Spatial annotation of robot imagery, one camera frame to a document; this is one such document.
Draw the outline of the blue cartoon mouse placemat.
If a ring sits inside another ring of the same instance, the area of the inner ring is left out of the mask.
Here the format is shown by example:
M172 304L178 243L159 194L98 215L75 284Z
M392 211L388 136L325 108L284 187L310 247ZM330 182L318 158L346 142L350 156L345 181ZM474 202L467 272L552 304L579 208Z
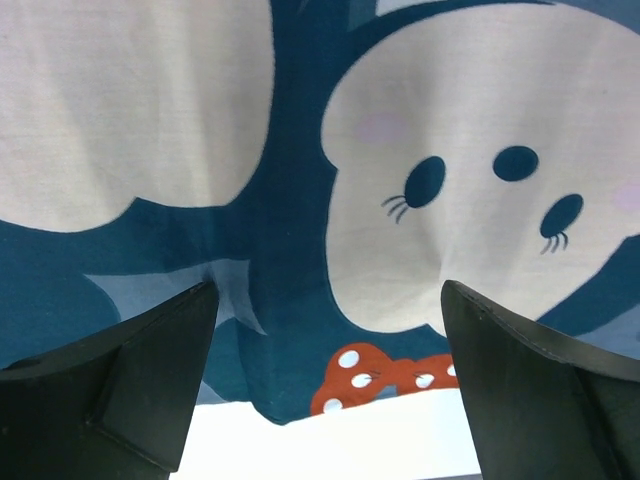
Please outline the blue cartoon mouse placemat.
M635 1L5 1L1 363L219 291L200 401L456 384L457 280L639 353Z

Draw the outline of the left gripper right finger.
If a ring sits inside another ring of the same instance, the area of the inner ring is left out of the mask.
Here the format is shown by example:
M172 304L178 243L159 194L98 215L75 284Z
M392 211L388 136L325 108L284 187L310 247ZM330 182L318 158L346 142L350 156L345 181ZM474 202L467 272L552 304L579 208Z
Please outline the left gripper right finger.
M441 290L447 340L485 479L639 476L639 362Z

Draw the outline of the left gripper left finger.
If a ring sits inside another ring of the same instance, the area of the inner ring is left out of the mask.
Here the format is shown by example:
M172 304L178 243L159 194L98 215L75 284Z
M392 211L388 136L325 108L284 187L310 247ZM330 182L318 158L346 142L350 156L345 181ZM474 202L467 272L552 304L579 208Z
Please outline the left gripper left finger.
M216 323L214 283L1 371L4 479L166 479Z

